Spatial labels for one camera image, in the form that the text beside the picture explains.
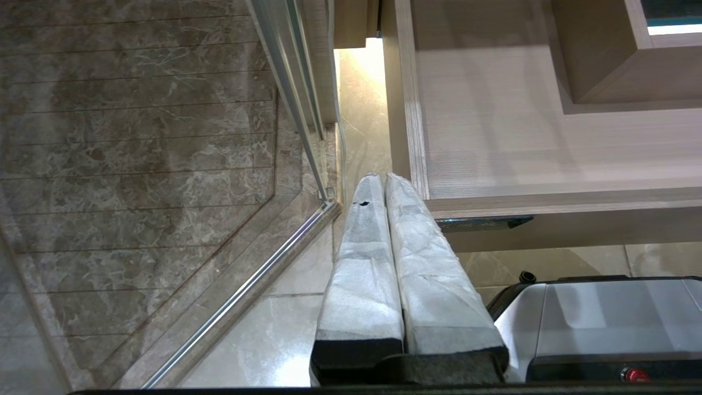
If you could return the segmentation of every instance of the wooden cabinet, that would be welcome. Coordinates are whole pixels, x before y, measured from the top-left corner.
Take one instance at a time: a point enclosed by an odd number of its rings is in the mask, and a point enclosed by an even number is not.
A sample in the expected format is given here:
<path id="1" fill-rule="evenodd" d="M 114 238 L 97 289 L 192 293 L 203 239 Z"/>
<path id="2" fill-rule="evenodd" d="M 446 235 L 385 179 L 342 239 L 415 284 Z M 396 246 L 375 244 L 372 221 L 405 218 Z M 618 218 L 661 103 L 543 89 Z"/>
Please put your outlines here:
<path id="1" fill-rule="evenodd" d="M 573 102 L 551 1 L 382 7 L 395 172 L 436 219 L 534 218 L 457 252 L 702 240 L 702 105 Z"/>

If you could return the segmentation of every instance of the marble wall tile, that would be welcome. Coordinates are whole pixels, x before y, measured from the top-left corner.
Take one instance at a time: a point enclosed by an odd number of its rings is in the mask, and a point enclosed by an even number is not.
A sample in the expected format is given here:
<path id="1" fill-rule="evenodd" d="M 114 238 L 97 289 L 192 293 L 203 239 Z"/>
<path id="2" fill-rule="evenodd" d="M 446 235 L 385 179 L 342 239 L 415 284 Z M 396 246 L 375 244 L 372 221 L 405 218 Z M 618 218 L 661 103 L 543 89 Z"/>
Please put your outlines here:
<path id="1" fill-rule="evenodd" d="M 8 241 L 16 253 L 218 245 L 258 207 L 24 215 Z"/>
<path id="2" fill-rule="evenodd" d="M 51 190 L 43 179 L 0 181 L 0 195 L 4 197 L 5 215 L 49 212 Z"/>
<path id="3" fill-rule="evenodd" d="M 0 27 L 248 15 L 244 0 L 22 0 L 3 4 Z"/>
<path id="4" fill-rule="evenodd" d="M 274 102 L 216 103 L 8 117 L 9 145 L 269 133 Z"/>
<path id="5" fill-rule="evenodd" d="M 12 27 L 0 30 L 0 55 L 115 51 L 258 41 L 250 16 Z"/>
<path id="6" fill-rule="evenodd" d="M 12 84 L 268 69 L 260 42 L 8 56 L 3 66 Z"/>
<path id="7" fill-rule="evenodd" d="M 129 335 L 173 289 L 34 294 L 52 336 Z"/>
<path id="8" fill-rule="evenodd" d="M 74 363 L 78 369 L 95 369 L 124 343 L 127 335 L 97 335 L 52 337 L 59 358 L 63 363 Z"/>
<path id="9" fill-rule="evenodd" d="M 0 179 L 272 167 L 272 134 L 21 145 L 0 158 Z"/>
<path id="10" fill-rule="evenodd" d="M 273 166 L 273 134 L 174 138 L 166 144 L 172 171 Z"/>
<path id="11" fill-rule="evenodd" d="M 256 205 L 273 194 L 273 169 L 226 169 L 0 181 L 13 214 Z"/>
<path id="12" fill-rule="evenodd" d="M 226 245 L 218 252 L 218 255 L 207 261 L 192 277 L 190 277 L 175 294 L 145 322 L 129 339 L 120 346 L 104 363 L 101 369 L 95 372 L 98 383 L 103 386 L 112 386 L 130 367 L 132 370 L 139 370 L 134 367 L 134 363 L 146 355 L 147 350 L 152 345 L 162 339 L 162 335 L 173 326 L 181 317 L 181 314 L 188 309 L 193 302 L 211 286 L 212 282 L 243 252 L 275 219 L 279 213 L 288 207 L 292 201 L 289 195 L 276 195 L 269 200 L 262 209 L 258 210 L 250 221 L 237 231 Z M 231 294 L 231 283 L 225 288 Z M 192 313 L 195 314 L 200 308 L 195 306 Z M 184 320 L 197 324 L 193 316 L 183 318 Z M 182 343 L 171 344 L 170 347 L 179 347 Z M 155 363 L 147 364 L 148 369 L 153 372 L 158 368 Z"/>
<path id="13" fill-rule="evenodd" d="M 303 146 L 280 97 L 276 118 L 275 193 L 297 194 L 302 190 Z"/>
<path id="14" fill-rule="evenodd" d="M 23 294 L 0 294 L 0 306 L 0 337 L 39 336 Z"/>
<path id="15" fill-rule="evenodd" d="M 133 290 L 177 287 L 217 247 L 151 248 L 20 254 L 30 292 Z"/>
<path id="16" fill-rule="evenodd" d="M 10 86 L 8 111 L 20 114 L 268 101 L 273 89 L 270 71 L 38 82 Z"/>

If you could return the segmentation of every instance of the marble floor tile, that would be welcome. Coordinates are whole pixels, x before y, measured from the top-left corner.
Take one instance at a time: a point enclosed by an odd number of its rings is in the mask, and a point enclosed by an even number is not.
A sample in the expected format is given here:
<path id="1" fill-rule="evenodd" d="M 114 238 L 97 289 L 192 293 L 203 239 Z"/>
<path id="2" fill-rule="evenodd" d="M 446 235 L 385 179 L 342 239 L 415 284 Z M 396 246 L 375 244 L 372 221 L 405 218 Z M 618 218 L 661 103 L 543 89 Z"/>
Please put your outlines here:
<path id="1" fill-rule="evenodd" d="M 22 0 L 3 4 L 0 27 L 82 25 L 87 23 L 248 15 L 244 0 Z"/>
<path id="2" fill-rule="evenodd" d="M 308 387 L 322 296 L 264 297 L 181 387 Z"/>
<path id="3" fill-rule="evenodd" d="M 285 269 L 265 294 L 324 293 L 333 267 L 331 233 L 331 226 L 327 226 Z"/>
<path id="4" fill-rule="evenodd" d="M 458 258 L 475 287 L 518 283 L 522 271 L 532 272 L 539 281 L 576 276 L 631 276 L 621 245 L 469 252 L 458 254 Z"/>
<path id="5" fill-rule="evenodd" d="M 702 242 L 627 245 L 637 277 L 702 276 Z"/>

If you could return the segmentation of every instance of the wood grain surface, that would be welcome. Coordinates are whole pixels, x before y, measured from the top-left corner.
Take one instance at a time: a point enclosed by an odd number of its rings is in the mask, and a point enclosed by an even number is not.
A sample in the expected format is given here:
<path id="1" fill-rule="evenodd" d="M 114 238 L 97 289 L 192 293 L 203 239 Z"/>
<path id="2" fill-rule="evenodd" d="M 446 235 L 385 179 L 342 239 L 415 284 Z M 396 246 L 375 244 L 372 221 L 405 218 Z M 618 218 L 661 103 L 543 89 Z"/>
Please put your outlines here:
<path id="1" fill-rule="evenodd" d="M 409 179 L 423 199 L 429 199 L 411 2 L 383 0 L 382 7 L 380 16 L 392 170 Z"/>
<path id="2" fill-rule="evenodd" d="M 561 94 L 551 12 L 541 0 L 413 2 L 431 199 L 702 186 L 701 109 L 564 113 L 578 105 Z"/>

